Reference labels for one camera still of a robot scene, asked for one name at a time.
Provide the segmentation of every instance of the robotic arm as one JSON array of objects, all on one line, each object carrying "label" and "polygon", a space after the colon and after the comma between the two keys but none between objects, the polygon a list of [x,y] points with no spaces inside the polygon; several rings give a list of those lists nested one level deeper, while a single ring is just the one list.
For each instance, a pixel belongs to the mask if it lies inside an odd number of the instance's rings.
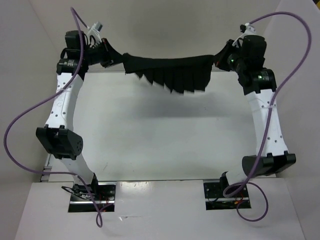
[{"label": "robotic arm", "polygon": [[[91,188],[93,194],[99,192],[98,180],[96,175],[88,168],[82,156],[84,143],[82,137],[73,132],[73,117],[77,97],[85,80],[85,75],[89,66],[94,64],[101,64],[107,68],[123,63],[127,73],[136,73],[139,77],[145,75],[149,81],[149,69],[153,70],[152,76],[161,72],[164,78],[163,75],[166,73],[166,79],[158,78],[160,79],[158,83],[170,85],[171,91],[179,89],[179,92],[181,90],[182,93],[184,90],[204,90],[209,81],[201,81],[203,78],[206,79],[208,75],[210,76],[212,63],[221,70],[235,71],[251,107],[256,133],[256,154],[258,154],[262,143],[269,108],[272,108],[267,142],[253,177],[279,173],[296,162],[296,156],[288,152],[281,133],[277,104],[274,102],[273,105],[270,105],[270,100],[277,89],[277,85],[273,71],[263,67],[267,43],[262,36],[256,35],[256,30],[248,23],[240,26],[242,35],[236,40],[229,40],[217,55],[181,59],[151,59],[133,57],[127,53],[121,55],[112,48],[107,39],[100,38],[99,31],[101,28],[102,25],[97,22],[90,28],[87,35],[82,32],[82,36],[79,36],[78,31],[66,33],[67,48],[62,51],[61,59],[57,64],[57,91],[63,88],[75,72],[80,59],[80,38],[83,38],[83,42],[86,42],[87,37],[82,66],[71,85],[55,99],[45,126],[38,127],[36,130],[36,136],[46,151],[54,155],[56,159],[60,159],[70,172],[81,176]],[[88,44],[88,37],[90,41],[94,40],[93,45]],[[182,77],[177,79],[178,74],[176,74],[175,67],[179,71],[185,69],[186,73],[189,73],[190,69],[195,70],[198,73],[199,81],[193,79],[190,82],[193,87],[190,90],[183,89],[183,86],[187,86],[187,84],[181,85],[180,82],[190,79],[183,72],[179,72],[179,76]],[[168,82],[168,76],[171,73],[175,78],[171,78]],[[243,157],[241,165],[222,175],[224,182],[230,185],[245,180],[256,157]],[[77,177],[74,177],[73,191],[85,192],[84,186]]]}]

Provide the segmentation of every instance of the purple cable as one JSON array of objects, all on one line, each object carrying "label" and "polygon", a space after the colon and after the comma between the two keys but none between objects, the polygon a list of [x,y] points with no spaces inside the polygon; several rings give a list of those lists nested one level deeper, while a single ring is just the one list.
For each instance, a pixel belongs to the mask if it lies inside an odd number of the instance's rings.
[{"label": "purple cable", "polygon": [[[308,54],[310,52],[310,47],[311,47],[311,43],[312,43],[311,31],[310,31],[310,28],[309,28],[308,24],[300,16],[298,16],[298,15],[292,13],[292,12],[278,11],[278,12],[269,13],[267,15],[261,16],[261,17],[255,19],[255,20],[251,21],[250,24],[254,24],[255,22],[258,22],[258,21],[260,21],[262,19],[274,16],[274,15],[288,15],[288,16],[294,17],[295,19],[299,20],[299,22],[302,23],[302,25],[304,26],[304,28],[305,28],[305,30],[307,32],[308,43],[307,43],[306,51],[305,51],[301,61],[299,62],[299,64],[293,69],[293,71],[285,78],[285,80],[276,89],[274,95],[272,96],[272,98],[270,100],[270,105],[271,106],[274,104],[274,102],[276,100],[276,96],[278,95],[279,91],[288,82],[288,80],[297,72],[297,70],[302,66],[302,64],[306,60],[306,58],[307,58],[307,56],[308,56]],[[269,131],[269,126],[270,126],[270,121],[271,121],[271,114],[272,114],[272,108],[269,108],[268,116],[267,116],[267,120],[266,120],[266,124],[265,124],[265,130],[264,130],[264,134],[263,134],[263,138],[262,138],[262,142],[261,142],[261,146],[260,146],[259,152],[258,152],[258,154],[256,156],[254,165],[253,165],[250,173],[248,174],[246,180],[243,181],[243,182],[237,182],[237,183],[231,184],[228,187],[226,187],[224,189],[224,191],[223,191],[223,196],[225,198],[230,198],[230,197],[238,194],[245,187],[246,184],[251,184],[251,185],[256,186],[262,192],[262,194],[264,196],[264,199],[265,199],[265,202],[266,202],[266,209],[265,209],[265,212],[264,212],[262,217],[259,217],[258,219],[254,219],[254,220],[247,219],[247,218],[243,217],[239,213],[239,210],[238,210],[239,206],[237,206],[237,212],[240,215],[240,217],[243,218],[244,220],[247,220],[247,221],[250,221],[250,222],[257,222],[257,221],[260,221],[261,219],[263,219],[266,216],[266,214],[268,212],[268,209],[269,209],[268,200],[267,200],[267,197],[266,197],[265,193],[263,192],[263,190],[260,187],[258,187],[256,184],[254,184],[252,182],[249,182],[249,180],[253,177],[253,175],[254,175],[254,173],[255,173],[255,171],[257,169],[257,166],[258,166],[258,163],[259,163],[259,159],[260,159],[262,151],[263,151],[263,149],[265,147],[267,136],[268,136],[268,131]],[[233,187],[237,187],[237,186],[239,186],[239,187],[236,190],[234,190],[233,192],[227,194],[228,190],[230,190]]]},{"label": "purple cable", "polygon": [[[81,28],[79,26],[79,22],[78,22],[78,19],[77,17],[80,19],[80,21],[83,23],[83,25],[87,26],[84,21],[79,17],[79,15],[77,14],[76,10],[71,7],[71,12],[72,12],[72,16],[74,18],[74,21],[75,21],[75,24],[76,24],[76,27],[77,27],[77,30],[79,31],[79,35],[81,35]],[[3,137],[3,146],[4,146],[4,150],[6,152],[6,154],[9,156],[9,158],[16,164],[18,165],[20,168],[22,168],[23,170],[26,170],[30,173],[33,173],[33,174],[41,174],[41,175],[50,175],[50,174],[66,174],[66,175],[72,175],[72,176],[77,176],[77,178],[83,183],[85,189],[87,190],[92,202],[93,202],[93,205],[94,205],[94,208],[96,209],[96,212],[97,212],[97,216],[96,216],[96,224],[99,228],[102,228],[103,226],[103,220],[102,220],[102,216],[101,216],[101,211],[99,210],[98,208],[98,205],[96,204],[95,202],[95,199],[93,197],[93,195],[91,194],[91,191],[89,189],[89,187],[87,186],[87,184],[85,183],[85,181],[80,177],[78,176],[77,174],[73,173],[73,172],[64,172],[64,171],[54,171],[54,172],[45,172],[45,171],[37,171],[37,170],[33,170],[33,169],[30,169],[24,165],[22,165],[21,163],[19,163],[11,154],[11,152],[9,151],[9,148],[8,148],[8,134],[10,132],[10,129],[12,128],[12,126],[16,123],[16,121],[18,121],[20,118],[22,118],[24,115],[26,115],[27,113],[29,113],[30,111],[32,111],[33,109],[49,102],[50,100],[56,98],[57,96],[59,96],[61,93],[64,92],[64,90],[66,88],[68,88],[68,86],[72,83],[72,81],[76,78],[80,68],[81,68],[81,65],[82,65],[82,61],[84,59],[84,41],[83,41],[83,38],[80,37],[80,59],[79,59],[79,64],[73,74],[73,76],[71,77],[71,79],[67,82],[67,84],[62,88],[62,90],[58,91],[56,94],[48,97],[47,99],[39,102],[38,104],[30,107],[29,109],[25,110],[24,112],[22,112],[21,114],[19,114],[15,119],[12,120],[12,122],[9,124],[9,126],[7,127],[5,133],[4,133],[4,137]]]}]

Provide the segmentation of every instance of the purple hose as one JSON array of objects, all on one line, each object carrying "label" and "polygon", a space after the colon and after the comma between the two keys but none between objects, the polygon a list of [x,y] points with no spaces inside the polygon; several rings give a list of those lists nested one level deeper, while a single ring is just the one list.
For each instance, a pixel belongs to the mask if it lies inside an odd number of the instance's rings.
[{"label": "purple hose", "polygon": [[[74,21],[75,21],[75,24],[76,24],[76,28],[77,30],[79,31],[79,35],[81,35],[81,28],[79,26],[79,22],[78,22],[78,19],[77,17],[80,19],[80,21],[85,25],[87,26],[84,21],[79,17],[79,15],[77,14],[76,10],[71,7],[71,12],[72,12],[72,15],[73,15],[73,18],[74,18]],[[77,176],[77,178],[83,183],[85,189],[87,190],[92,202],[93,202],[93,205],[94,205],[94,208],[96,209],[97,211],[97,217],[96,217],[96,224],[99,228],[102,228],[103,226],[103,221],[102,221],[102,216],[101,216],[101,212],[99,211],[99,208],[95,202],[95,199],[93,197],[93,195],[91,194],[91,191],[90,189],[88,188],[88,186],[86,185],[85,181],[80,177],[78,176],[77,174],[73,173],[73,172],[64,172],[64,171],[54,171],[54,172],[45,172],[45,171],[37,171],[37,170],[33,170],[33,169],[30,169],[24,165],[22,165],[21,163],[19,163],[11,154],[11,152],[9,151],[8,149],[8,134],[10,132],[10,129],[12,128],[12,126],[16,123],[16,121],[18,121],[20,118],[22,118],[24,115],[26,115],[27,113],[29,113],[30,111],[32,111],[33,109],[49,102],[50,100],[56,98],[57,96],[59,96],[61,93],[63,93],[63,91],[65,89],[68,88],[68,86],[72,83],[72,81],[76,78],[80,68],[81,68],[81,65],[82,65],[82,61],[84,59],[84,41],[83,41],[83,38],[80,37],[80,48],[81,48],[81,51],[80,51],[80,59],[79,59],[79,64],[73,74],[73,76],[71,77],[71,79],[67,82],[67,84],[63,87],[62,90],[58,91],[56,94],[48,97],[47,99],[39,102],[38,104],[30,107],[29,109],[25,110],[24,112],[22,112],[21,114],[19,114],[15,119],[13,119],[13,121],[9,124],[9,126],[7,127],[5,133],[4,133],[4,137],[3,137],[3,146],[4,146],[4,150],[6,152],[6,154],[9,156],[9,158],[16,164],[18,165],[20,168],[30,172],[30,173],[33,173],[33,174],[41,174],[41,175],[50,175],[50,174],[67,174],[67,175],[72,175],[72,176]]]},{"label": "purple hose", "polygon": [[[289,15],[291,17],[294,17],[295,19],[299,20],[302,25],[304,26],[305,30],[306,30],[306,33],[307,33],[307,36],[308,36],[308,43],[307,43],[307,47],[306,47],[306,51],[301,59],[301,61],[299,62],[299,64],[293,69],[293,71],[285,78],[285,80],[279,85],[279,87],[276,89],[274,95],[272,96],[271,100],[270,100],[270,105],[273,105],[275,100],[276,100],[276,96],[278,95],[279,91],[283,88],[283,86],[288,82],[288,80],[297,72],[297,70],[302,66],[302,64],[304,63],[304,61],[306,60],[309,52],[310,52],[310,47],[311,47],[311,43],[312,43],[312,36],[311,36],[311,31],[310,31],[310,28],[308,26],[308,24],[305,22],[305,20],[303,20],[300,16],[292,13],[292,12],[286,12],[286,11],[278,11],[278,12],[273,12],[273,13],[269,13],[267,15],[264,15],[264,16],[261,16],[253,21],[250,22],[250,24],[253,24],[255,22],[258,22],[262,19],[265,19],[265,18],[268,18],[268,17],[271,17],[271,16],[274,16],[274,15]],[[263,138],[262,138],[262,142],[261,142],[261,146],[260,146],[260,149],[259,149],[259,152],[256,156],[256,159],[255,159],[255,162],[254,162],[254,165],[250,171],[250,173],[248,174],[247,178],[245,181],[243,182],[237,182],[237,183],[234,183],[234,184],[231,184],[230,186],[228,186],[226,189],[224,189],[223,191],[223,196],[225,198],[230,198],[236,194],[238,194],[244,187],[246,184],[252,184],[249,182],[249,180],[253,177],[256,169],[257,169],[257,166],[259,164],[259,159],[261,157],[261,154],[262,154],[262,151],[265,147],[265,144],[266,144],[266,140],[267,140],[267,136],[268,136],[268,131],[269,131],[269,126],[270,126],[270,121],[271,121],[271,114],[272,114],[272,108],[269,108],[269,112],[268,112],[268,116],[267,116],[267,121],[266,121],[266,125],[265,125],[265,130],[264,130],[264,134],[263,134]],[[230,190],[231,188],[233,187],[237,187],[239,186],[236,190],[234,190],[233,192],[231,193],[228,193],[227,194],[227,191]],[[267,212],[268,212],[268,201],[267,201],[267,198],[266,198],[266,195],[265,193],[262,191],[262,189],[260,187],[258,187],[259,190],[262,192],[264,198],[266,199],[266,203],[267,203],[267,208],[265,210],[265,213],[263,214],[262,218],[266,216]],[[243,217],[240,213],[239,213],[240,217],[247,220],[247,221],[250,221],[250,222],[257,222],[259,220],[261,220],[262,218],[258,218],[258,219],[255,219],[255,220],[249,220],[249,219],[246,219],[245,217]]]}]

